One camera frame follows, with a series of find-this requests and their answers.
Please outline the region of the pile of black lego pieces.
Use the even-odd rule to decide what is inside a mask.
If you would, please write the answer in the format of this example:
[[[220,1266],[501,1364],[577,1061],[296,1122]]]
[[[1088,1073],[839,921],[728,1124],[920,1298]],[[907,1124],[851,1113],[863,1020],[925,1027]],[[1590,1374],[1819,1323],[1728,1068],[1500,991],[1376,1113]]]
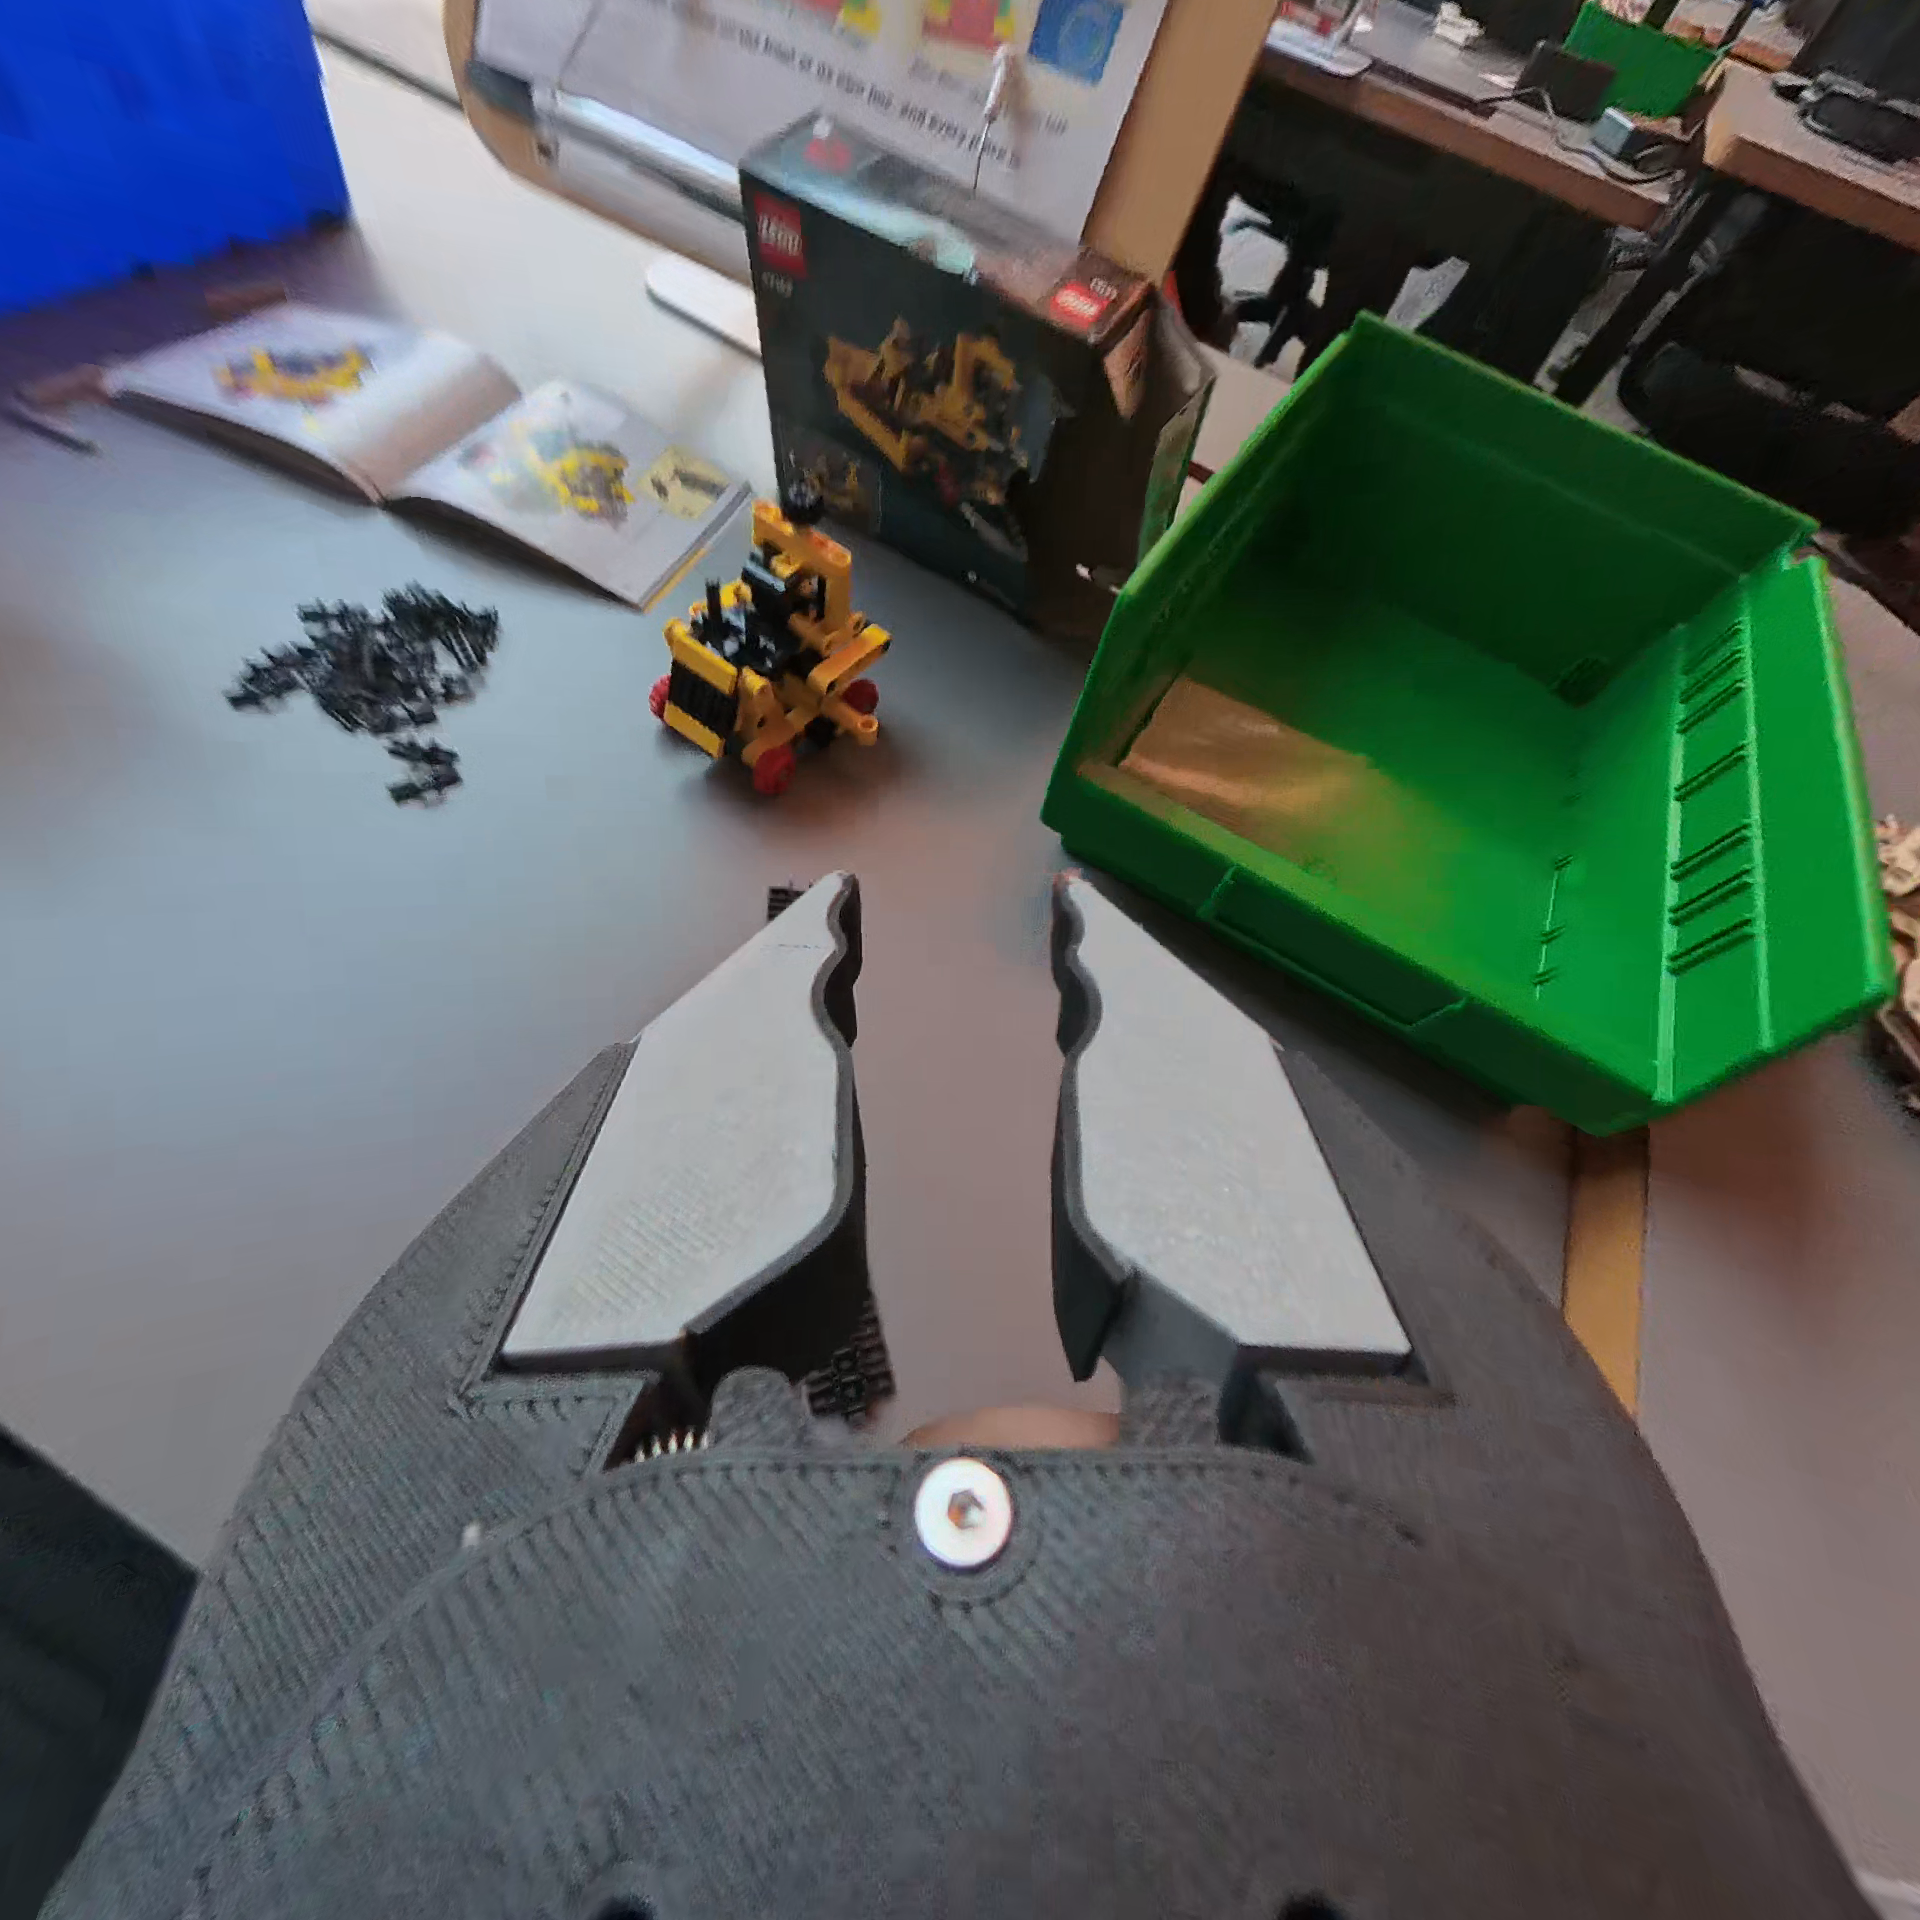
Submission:
[[[501,612],[406,584],[376,607],[306,603],[296,619],[295,640],[238,666],[223,692],[227,707],[268,714],[306,703],[343,735],[383,751],[396,770],[386,783],[392,804],[444,804],[467,780],[444,722],[485,691],[503,643]]]

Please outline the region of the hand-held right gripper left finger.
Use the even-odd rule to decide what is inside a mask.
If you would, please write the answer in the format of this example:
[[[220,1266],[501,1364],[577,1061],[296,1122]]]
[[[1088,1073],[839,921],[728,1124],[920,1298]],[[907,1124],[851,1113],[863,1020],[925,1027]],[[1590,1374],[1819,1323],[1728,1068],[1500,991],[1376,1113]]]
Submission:
[[[499,1346],[510,1374],[802,1381],[871,1295],[848,871],[636,1036]]]

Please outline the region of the black office chair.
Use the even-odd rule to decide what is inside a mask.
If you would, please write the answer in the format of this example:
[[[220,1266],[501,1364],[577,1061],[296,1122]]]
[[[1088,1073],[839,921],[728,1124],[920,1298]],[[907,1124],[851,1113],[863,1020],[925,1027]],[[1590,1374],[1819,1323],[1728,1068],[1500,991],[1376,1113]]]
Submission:
[[[1656,445],[1864,543],[1916,526],[1916,392],[1916,253],[1759,196],[1617,380]]]

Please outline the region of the crumpled brown paper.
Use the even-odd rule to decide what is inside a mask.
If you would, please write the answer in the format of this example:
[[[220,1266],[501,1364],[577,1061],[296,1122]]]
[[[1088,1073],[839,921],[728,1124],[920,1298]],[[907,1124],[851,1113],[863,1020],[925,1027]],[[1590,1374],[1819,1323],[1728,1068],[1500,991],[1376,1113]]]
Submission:
[[[1886,813],[1876,822],[1894,994],[1876,1014],[1874,1046],[1901,1107],[1918,1117],[1918,829]]]

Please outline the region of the wooden-edged printed poster board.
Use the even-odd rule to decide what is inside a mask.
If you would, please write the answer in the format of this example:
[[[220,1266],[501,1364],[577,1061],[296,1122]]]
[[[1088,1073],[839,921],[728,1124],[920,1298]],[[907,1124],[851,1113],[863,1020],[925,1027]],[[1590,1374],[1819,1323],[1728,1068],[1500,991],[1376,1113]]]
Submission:
[[[472,132],[564,196],[534,132],[556,87],[737,170],[805,118],[875,139],[1051,237],[1164,277],[1275,4],[444,4]]]

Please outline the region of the wooden desk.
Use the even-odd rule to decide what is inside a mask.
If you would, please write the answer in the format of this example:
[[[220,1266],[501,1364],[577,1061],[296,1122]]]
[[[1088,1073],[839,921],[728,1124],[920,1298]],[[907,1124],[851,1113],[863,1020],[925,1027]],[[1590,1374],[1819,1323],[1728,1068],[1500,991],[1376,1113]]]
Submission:
[[[1610,229],[1651,231],[1678,207],[1697,170],[1710,182],[1768,194],[1906,253],[1918,250],[1915,161],[1883,162],[1811,131],[1775,88],[1777,49],[1763,63],[1731,55],[1684,139],[1675,174],[1631,176],[1606,166],[1587,134],[1558,131],[1494,85],[1503,63],[1435,45],[1419,16],[1381,4],[1360,30],[1359,64],[1277,23],[1261,50],[1261,80],[1381,132],[1516,182]]]

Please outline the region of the yellow lego bulldozer model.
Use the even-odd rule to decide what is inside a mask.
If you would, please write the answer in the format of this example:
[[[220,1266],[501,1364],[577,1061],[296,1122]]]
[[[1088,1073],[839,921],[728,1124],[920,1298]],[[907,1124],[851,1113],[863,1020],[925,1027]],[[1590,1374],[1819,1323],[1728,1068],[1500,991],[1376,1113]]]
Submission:
[[[790,789],[807,756],[881,736],[872,668],[892,634],[855,609],[852,555],[825,533],[825,510],[807,478],[753,505],[746,563],[668,620],[668,670],[648,694],[668,735],[737,765],[765,800]]]

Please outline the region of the silver metal stand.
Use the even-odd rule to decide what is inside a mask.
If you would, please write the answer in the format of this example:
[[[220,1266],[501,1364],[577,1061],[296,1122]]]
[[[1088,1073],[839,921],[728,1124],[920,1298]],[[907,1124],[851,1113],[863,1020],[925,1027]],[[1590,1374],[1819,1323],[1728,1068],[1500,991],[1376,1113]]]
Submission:
[[[739,170],[630,113],[558,87],[536,87],[533,109],[540,157],[564,196],[651,246],[647,301],[761,361]]]

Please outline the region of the open lego instruction booklet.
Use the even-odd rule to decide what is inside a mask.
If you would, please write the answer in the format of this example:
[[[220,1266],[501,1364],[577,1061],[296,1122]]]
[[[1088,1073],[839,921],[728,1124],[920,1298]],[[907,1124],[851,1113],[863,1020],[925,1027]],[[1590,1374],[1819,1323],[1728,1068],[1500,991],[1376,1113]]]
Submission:
[[[613,392],[566,379],[523,391],[444,332],[296,301],[114,363],[100,391],[381,510],[468,526],[634,611],[753,494]]]

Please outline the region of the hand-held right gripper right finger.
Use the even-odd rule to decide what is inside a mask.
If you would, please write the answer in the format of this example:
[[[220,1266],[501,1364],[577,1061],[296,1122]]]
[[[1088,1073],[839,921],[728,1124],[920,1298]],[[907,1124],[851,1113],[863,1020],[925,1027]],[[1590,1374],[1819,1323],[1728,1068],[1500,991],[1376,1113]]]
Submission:
[[[1415,1356],[1285,1050],[1090,878],[1053,885],[1069,1372],[1387,1378]]]

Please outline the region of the large green plastic bin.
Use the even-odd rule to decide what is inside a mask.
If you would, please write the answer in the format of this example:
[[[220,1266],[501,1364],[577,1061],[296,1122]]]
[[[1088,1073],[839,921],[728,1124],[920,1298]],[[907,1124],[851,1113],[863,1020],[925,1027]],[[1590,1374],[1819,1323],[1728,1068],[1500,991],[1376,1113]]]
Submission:
[[[1366,316],[1117,594],[1043,822],[1485,1092],[1639,1131],[1896,992],[1813,540]]]

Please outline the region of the dark lego set box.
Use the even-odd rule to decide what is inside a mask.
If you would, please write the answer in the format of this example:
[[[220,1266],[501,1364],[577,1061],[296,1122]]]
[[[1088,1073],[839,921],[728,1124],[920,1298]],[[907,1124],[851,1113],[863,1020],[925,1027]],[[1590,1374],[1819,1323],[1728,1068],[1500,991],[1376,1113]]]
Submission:
[[[783,482],[1095,644],[1217,387],[1164,295],[825,113],[739,166]]]

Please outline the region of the small green plastic bin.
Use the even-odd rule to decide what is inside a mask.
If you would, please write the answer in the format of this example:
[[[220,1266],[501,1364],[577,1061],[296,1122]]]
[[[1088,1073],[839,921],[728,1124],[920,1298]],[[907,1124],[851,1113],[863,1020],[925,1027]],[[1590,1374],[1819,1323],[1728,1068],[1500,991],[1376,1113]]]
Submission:
[[[1612,70],[1598,99],[1602,113],[1651,122],[1681,116],[1721,60],[1721,49],[1709,40],[1677,37],[1595,2],[1583,4],[1558,47],[1570,60]]]

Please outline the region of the blue plastic crate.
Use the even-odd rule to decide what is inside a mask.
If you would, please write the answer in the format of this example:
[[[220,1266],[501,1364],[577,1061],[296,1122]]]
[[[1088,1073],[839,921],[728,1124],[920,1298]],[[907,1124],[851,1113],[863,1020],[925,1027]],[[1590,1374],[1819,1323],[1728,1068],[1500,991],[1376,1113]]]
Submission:
[[[3,7],[3,312],[337,227],[300,2]]]

